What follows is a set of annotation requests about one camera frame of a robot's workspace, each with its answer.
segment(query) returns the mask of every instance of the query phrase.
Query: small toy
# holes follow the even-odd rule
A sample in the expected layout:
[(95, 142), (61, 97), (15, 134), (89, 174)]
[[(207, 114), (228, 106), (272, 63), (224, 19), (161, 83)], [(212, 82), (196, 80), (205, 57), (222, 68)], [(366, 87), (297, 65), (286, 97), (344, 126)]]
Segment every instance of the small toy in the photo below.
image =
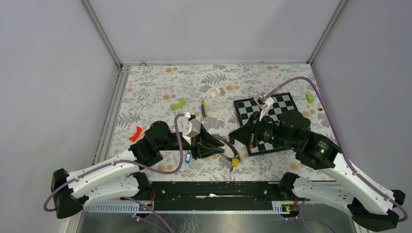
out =
[(137, 138), (139, 137), (139, 135), (142, 131), (143, 131), (142, 128), (137, 126), (135, 135), (129, 137), (129, 140), (132, 141), (132, 142), (136, 142)]
[(308, 103), (315, 102), (315, 99), (313, 98), (313, 95), (311, 93), (306, 94), (306, 100), (308, 101)]
[(185, 162), (188, 164), (188, 163), (190, 163), (191, 159), (192, 159), (192, 153), (187, 152)]
[(212, 96), (212, 98), (219, 97), (219, 96), (221, 95), (220, 89), (219, 89), (219, 88), (214, 89), (214, 90), (210, 93), (210, 95)]
[(185, 106), (185, 105), (186, 105), (185, 99), (182, 99), (182, 100), (181, 100), (180, 102), (178, 102), (177, 104), (171, 104), (173, 110), (177, 110), (177, 109), (179, 109), (179, 108), (181, 108), (181, 107), (183, 107), (183, 106)]
[(207, 108), (206, 108), (206, 102), (205, 100), (202, 100), (202, 106), (200, 106), (200, 109), (202, 110), (202, 116), (203, 117), (208, 117), (209, 115), (207, 114)]
[(239, 159), (233, 158), (233, 159), (232, 159), (232, 166), (233, 166), (233, 167), (237, 167), (238, 164), (239, 164)]

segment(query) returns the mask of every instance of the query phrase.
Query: yellow tag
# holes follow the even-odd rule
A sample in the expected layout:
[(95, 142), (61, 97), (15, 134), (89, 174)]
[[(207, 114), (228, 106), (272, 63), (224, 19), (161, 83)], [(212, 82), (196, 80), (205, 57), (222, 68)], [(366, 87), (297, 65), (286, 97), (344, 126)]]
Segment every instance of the yellow tag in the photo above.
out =
[(238, 164), (239, 164), (239, 159), (233, 158), (233, 159), (232, 159), (232, 166), (237, 167)]

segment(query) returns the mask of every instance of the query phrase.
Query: white wall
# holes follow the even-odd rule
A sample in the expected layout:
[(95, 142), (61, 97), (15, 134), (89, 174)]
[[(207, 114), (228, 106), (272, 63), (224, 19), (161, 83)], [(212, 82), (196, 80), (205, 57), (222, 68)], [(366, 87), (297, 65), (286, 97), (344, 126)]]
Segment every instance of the white wall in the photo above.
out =
[(339, 0), (91, 0), (125, 62), (306, 61)]
[(0, 2), (0, 232), (60, 230), (52, 173), (90, 162), (115, 76), (80, 1)]
[[(412, 1), (348, 1), (313, 71), (350, 158), (412, 214)], [(410, 232), (412, 220), (389, 232)]]

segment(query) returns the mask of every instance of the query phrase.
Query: white cable clip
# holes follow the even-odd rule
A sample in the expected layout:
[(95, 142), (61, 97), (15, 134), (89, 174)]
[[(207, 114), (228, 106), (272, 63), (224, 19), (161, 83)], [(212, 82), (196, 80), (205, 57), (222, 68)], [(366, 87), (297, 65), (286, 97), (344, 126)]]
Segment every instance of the white cable clip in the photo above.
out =
[(267, 100), (265, 100), (265, 104), (263, 105), (263, 109), (262, 111), (260, 111), (260, 116), (259, 116), (259, 121), (262, 121), (262, 118), (268, 114), (269, 110), (271, 110), (273, 108), (273, 104), (275, 103), (275, 101), (273, 100), (272, 97), (269, 97)]

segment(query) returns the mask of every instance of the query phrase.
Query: black and white checkerboard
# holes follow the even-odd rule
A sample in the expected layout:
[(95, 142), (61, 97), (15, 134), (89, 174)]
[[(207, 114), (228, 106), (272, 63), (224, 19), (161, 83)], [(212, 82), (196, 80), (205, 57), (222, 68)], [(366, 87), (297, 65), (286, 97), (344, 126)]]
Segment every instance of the black and white checkerboard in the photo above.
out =
[[(275, 102), (273, 103), (273, 108), (269, 110), (268, 115), (273, 120), (278, 120), (277, 116), (286, 111), (297, 109), (295, 102), (293, 101), (292, 96), (289, 92), (273, 95), (272, 98)], [(258, 104), (253, 100), (253, 98), (235, 100), (234, 103), (240, 126), (243, 126), (247, 123), (250, 115), (253, 112), (260, 111)], [(282, 147), (274, 147), (269, 143), (263, 142), (260, 142), (256, 147), (252, 149), (247, 148), (249, 156), (267, 154), (281, 150), (285, 149)]]

